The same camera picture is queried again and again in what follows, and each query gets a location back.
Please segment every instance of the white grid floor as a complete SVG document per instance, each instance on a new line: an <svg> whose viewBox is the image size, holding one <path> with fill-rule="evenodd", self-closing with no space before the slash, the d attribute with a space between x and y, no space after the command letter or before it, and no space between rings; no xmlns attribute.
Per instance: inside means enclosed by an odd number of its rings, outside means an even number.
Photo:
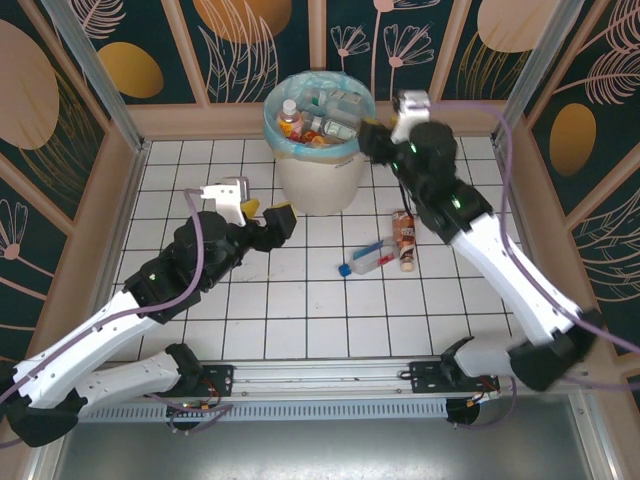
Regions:
<svg viewBox="0 0 640 480"><path fill-rule="evenodd" d="M458 142L458 176L497 211L501 176L489 139ZM258 216L285 200L264 140L155 142L114 291L186 221L179 190L233 175L249 178L251 195L261 203ZM200 304L130 342L112 360L135 361L183 341L200 360L215 361L437 355L469 334L521 337L487 281L422 225L414 272L401 272L392 262L364 276L339 276L338 266L356 247L391 235L391 214L401 209L390 170L367 164L354 202L341 214L300 215L284 248L251 251ZM518 242L511 213L508 218Z"/></svg>

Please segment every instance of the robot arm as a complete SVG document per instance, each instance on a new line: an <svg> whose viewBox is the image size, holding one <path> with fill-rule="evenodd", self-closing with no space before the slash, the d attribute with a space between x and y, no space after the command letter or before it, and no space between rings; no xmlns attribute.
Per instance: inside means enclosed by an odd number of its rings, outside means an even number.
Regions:
<svg viewBox="0 0 640 480"><path fill-rule="evenodd" d="M246 179L233 183L202 189L203 198L215 199L217 212L198 214L204 239L204 268L189 297L172 308L145 316L127 315L96 328L98 322L115 313L164 304L187 289L195 273L198 248L192 218L176 230L174 242L127 279L125 288L89 320L44 352L15 366L0 365L0 392L6 392L71 341L70 347L6 401L12 429L29 445L44 445L59 438L75 426L78 415L107 403L195 386L200 366L186 346L171 346L140 362L93 371L129 340L159 328L198 303L201 292L206 293L240 265L251 248L267 252L291 237L296 218L289 205L265 210L266 226L261 226L248 220L240 209L241 201L246 200L246 193L242 192L248 192ZM74 343L78 334L89 330Z"/></svg>
<svg viewBox="0 0 640 480"><path fill-rule="evenodd" d="M504 249L491 205L456 177L457 143L448 126L430 122L428 95L400 92L394 107L398 119L393 131L362 122L360 149L372 163L391 166L420 220L487 278L527 336L517 345L495 338L462 339L442 355L443 373L453 383L464 377L515 375L534 390L546 390L584 357L595 338L553 308L527 276L567 311L597 326L603 323L599 313L583 312L562 295L509 239L525 272L516 267Z"/></svg>

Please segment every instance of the blue bottle cap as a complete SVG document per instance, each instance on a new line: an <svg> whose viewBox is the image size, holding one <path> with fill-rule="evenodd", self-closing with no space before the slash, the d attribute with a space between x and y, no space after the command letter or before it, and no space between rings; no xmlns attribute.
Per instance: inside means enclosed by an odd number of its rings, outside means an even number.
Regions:
<svg viewBox="0 0 640 480"><path fill-rule="evenodd" d="M340 272L340 275L343 277L346 277L347 275L351 275L351 267L348 264L343 263L338 267L338 272Z"/></svg>

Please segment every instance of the white bucket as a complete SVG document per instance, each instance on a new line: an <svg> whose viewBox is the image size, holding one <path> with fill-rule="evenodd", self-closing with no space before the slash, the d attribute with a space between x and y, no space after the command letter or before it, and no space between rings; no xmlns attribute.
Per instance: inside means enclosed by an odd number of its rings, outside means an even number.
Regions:
<svg viewBox="0 0 640 480"><path fill-rule="evenodd" d="M275 152L276 175L285 197L307 215L333 215L349 206L358 192L366 165L362 153L335 163L305 162Z"/></svg>

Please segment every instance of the trash can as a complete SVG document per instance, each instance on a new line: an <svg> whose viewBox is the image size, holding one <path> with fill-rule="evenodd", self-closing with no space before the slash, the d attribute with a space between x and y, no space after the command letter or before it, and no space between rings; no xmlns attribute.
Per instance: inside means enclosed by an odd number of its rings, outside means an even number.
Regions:
<svg viewBox="0 0 640 480"><path fill-rule="evenodd" d="M344 73L303 72L277 85L264 102L264 136L276 159L276 175L287 200L308 215L333 215L349 206L358 191L366 157L358 140L341 145L314 148L282 135L276 116L282 102L303 97L306 88L338 88L362 95L366 115L375 117L375 102L362 83ZM312 105L301 107L310 110Z"/></svg>

